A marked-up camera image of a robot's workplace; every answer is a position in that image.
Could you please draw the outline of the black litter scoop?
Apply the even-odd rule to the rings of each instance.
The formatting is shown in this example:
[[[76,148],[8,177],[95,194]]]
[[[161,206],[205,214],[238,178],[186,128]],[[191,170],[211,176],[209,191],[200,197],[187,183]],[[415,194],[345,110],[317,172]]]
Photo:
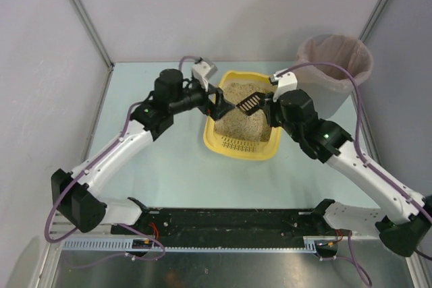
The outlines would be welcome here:
[[[263,92],[254,92],[240,101],[236,108],[246,116],[251,116],[265,106],[266,94]]]

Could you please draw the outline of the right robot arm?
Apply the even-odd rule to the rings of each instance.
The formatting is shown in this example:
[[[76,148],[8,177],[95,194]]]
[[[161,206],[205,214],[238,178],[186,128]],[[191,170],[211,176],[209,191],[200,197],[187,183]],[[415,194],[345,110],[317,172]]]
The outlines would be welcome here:
[[[346,176],[378,205],[359,208],[324,200],[316,210],[330,227],[377,237],[402,257],[416,253],[431,229],[431,197],[398,181],[337,123],[319,118],[305,91],[266,94],[260,107],[271,127],[283,128],[305,155]]]

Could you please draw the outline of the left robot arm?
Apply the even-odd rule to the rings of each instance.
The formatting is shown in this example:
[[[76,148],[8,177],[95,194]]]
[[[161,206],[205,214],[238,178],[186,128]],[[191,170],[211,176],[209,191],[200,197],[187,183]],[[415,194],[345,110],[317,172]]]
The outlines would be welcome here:
[[[52,174],[54,209],[83,233],[103,223],[135,224],[143,204],[135,198],[103,199],[101,192],[109,180],[169,129],[175,115],[198,109],[217,121],[234,107],[222,89],[195,76],[186,79],[178,69],[164,69],[149,95],[128,109],[122,130],[110,143],[72,171],[58,169]]]

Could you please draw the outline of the beige cat litter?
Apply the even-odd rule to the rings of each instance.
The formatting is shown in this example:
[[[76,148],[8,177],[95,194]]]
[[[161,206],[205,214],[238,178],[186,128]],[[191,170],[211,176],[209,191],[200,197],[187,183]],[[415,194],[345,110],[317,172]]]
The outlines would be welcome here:
[[[225,99],[238,104],[254,92],[271,92],[270,86],[263,83],[246,83],[236,80],[222,86]],[[271,128],[267,125],[265,114],[258,110],[251,116],[246,116],[239,109],[233,109],[222,119],[215,122],[215,133],[237,140],[252,142],[267,142],[270,139]]]

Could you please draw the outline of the yellow litter box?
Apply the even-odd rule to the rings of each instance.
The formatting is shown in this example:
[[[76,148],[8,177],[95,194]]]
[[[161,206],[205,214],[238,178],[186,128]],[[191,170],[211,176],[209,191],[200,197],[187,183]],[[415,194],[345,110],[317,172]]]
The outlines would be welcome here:
[[[239,80],[246,83],[263,83],[270,86],[273,91],[274,87],[270,85],[268,77],[256,72],[246,71],[228,71],[222,77],[219,87],[224,84]],[[215,133],[215,121],[210,117],[205,123],[203,140],[206,147],[213,152],[228,156],[234,159],[244,159],[252,161],[263,161],[272,158],[279,148],[281,139],[281,129],[271,127],[270,139],[267,142],[252,142],[246,140],[237,140],[227,136],[221,136]]]

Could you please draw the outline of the grey trash bin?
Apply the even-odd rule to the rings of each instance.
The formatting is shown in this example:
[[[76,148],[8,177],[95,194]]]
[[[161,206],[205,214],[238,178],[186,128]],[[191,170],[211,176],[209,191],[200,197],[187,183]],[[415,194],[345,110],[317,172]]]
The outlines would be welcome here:
[[[301,86],[299,85],[299,82],[298,87],[299,89],[305,91],[312,98],[315,110],[318,112],[319,116],[324,119],[329,119],[332,117],[353,92],[340,94],[330,92],[315,85]]]

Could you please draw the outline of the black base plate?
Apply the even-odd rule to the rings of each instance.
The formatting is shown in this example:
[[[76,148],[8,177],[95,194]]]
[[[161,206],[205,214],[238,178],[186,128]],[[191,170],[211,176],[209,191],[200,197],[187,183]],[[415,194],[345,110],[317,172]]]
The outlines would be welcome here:
[[[133,229],[164,243],[216,244],[229,247],[262,241],[265,247],[302,237],[346,236],[311,209],[149,208]]]

